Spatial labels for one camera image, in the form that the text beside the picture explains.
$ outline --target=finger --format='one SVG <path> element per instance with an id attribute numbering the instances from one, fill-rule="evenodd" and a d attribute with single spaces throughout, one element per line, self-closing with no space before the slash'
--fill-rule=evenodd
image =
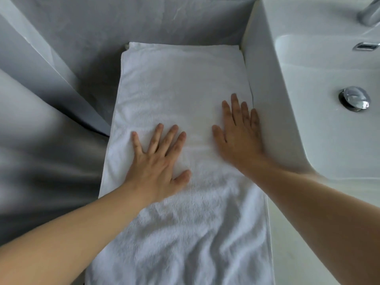
<path id="1" fill-rule="evenodd" d="M 156 129 L 154 130 L 153 137 L 150 140 L 150 144 L 149 144 L 149 148 L 147 152 L 148 154 L 154 154 L 157 151 L 163 129 L 164 129 L 163 124 L 160 123 L 157 125 Z"/>
<path id="2" fill-rule="evenodd" d="M 248 112 L 247 102 L 241 103 L 241 114 L 243 116 L 243 123 L 246 127 L 251 128 L 251 120 Z"/>
<path id="3" fill-rule="evenodd" d="M 251 110 L 251 128 L 252 129 L 258 128 L 259 123 L 260 123 L 260 120 L 259 120 L 259 116 L 257 114 L 257 111 L 256 111 L 256 109 L 252 109 Z"/>
<path id="4" fill-rule="evenodd" d="M 136 132 L 132 132 L 132 144 L 133 144 L 133 151 L 135 152 L 135 155 L 139 155 L 143 153 L 143 148 L 141 147 L 139 135 Z"/>
<path id="5" fill-rule="evenodd" d="M 214 136 L 215 143 L 220 151 L 227 144 L 223 130 L 219 126 L 214 125 L 212 126 L 212 135 Z"/>
<path id="6" fill-rule="evenodd" d="M 191 176 L 192 176 L 191 171 L 186 170 L 182 172 L 181 175 L 179 175 L 177 178 L 175 178 L 174 180 L 170 182 L 173 195 L 181 191 L 190 182 Z"/>
<path id="7" fill-rule="evenodd" d="M 221 107 L 223 109 L 224 129 L 229 132 L 233 127 L 235 127 L 234 119 L 232 119 L 230 105 L 228 105 L 227 101 L 223 101 Z"/>
<path id="8" fill-rule="evenodd" d="M 241 115 L 240 104 L 238 100 L 238 96 L 234 93 L 231 95 L 231 106 L 232 106 L 232 117 L 234 122 L 237 125 L 243 124 L 243 118 Z"/>
<path id="9" fill-rule="evenodd" d="M 162 140 L 157 153 L 165 156 L 165 154 L 167 153 L 169 146 L 170 146 L 171 142 L 173 141 L 173 138 L 177 134 L 177 132 L 178 132 L 178 126 L 177 125 L 174 125 L 173 127 L 170 128 L 168 134 L 166 134 L 166 137 L 164 138 L 164 140 Z"/>
<path id="10" fill-rule="evenodd" d="M 182 132 L 179 134 L 177 141 L 174 143 L 173 147 L 169 150 L 167 154 L 167 158 L 169 159 L 170 163 L 174 163 L 177 161 L 179 154 L 182 152 L 183 145 L 186 141 L 186 133 Z"/>

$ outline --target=person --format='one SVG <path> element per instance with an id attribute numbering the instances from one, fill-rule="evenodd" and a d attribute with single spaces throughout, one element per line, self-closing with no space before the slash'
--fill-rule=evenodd
<path id="1" fill-rule="evenodd" d="M 379 283 L 380 209 L 278 166 L 264 153 L 256 110 L 235 94 L 231 105 L 222 103 L 224 130 L 212 127 L 222 158 L 261 187 L 341 284 Z M 132 133 L 135 157 L 116 190 L 3 245 L 0 284 L 70 284 L 143 208 L 182 190 L 191 172 L 172 174 L 186 133 L 169 149 L 178 126 L 159 144 L 162 131 L 147 152 Z"/>

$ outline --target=sink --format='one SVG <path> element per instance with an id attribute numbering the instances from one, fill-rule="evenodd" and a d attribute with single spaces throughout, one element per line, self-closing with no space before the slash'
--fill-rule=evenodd
<path id="1" fill-rule="evenodd" d="M 356 20 L 369 2 L 255 3 L 242 50 L 265 148 L 282 165 L 329 179 L 380 177 L 380 48 L 353 51 L 380 43 L 380 27 Z M 367 91 L 368 109 L 340 103 L 348 86 Z"/>

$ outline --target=faucet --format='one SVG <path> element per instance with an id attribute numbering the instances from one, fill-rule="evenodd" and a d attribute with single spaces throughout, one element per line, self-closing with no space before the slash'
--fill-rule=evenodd
<path id="1" fill-rule="evenodd" d="M 358 20 L 365 26 L 373 27 L 380 22 L 380 0 L 373 0 L 371 4 L 358 13 Z"/>

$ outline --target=towel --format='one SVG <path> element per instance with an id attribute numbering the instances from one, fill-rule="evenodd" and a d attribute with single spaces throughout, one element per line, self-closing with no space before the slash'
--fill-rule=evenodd
<path id="1" fill-rule="evenodd" d="M 178 124 L 187 141 L 174 177 L 180 193 L 143 209 L 86 271 L 87 285 L 274 283 L 266 196 L 218 155 L 211 126 L 237 93 L 252 107 L 238 46 L 130 43 L 104 163 L 100 197 L 122 184 L 132 131 L 147 149 L 154 128 Z"/>

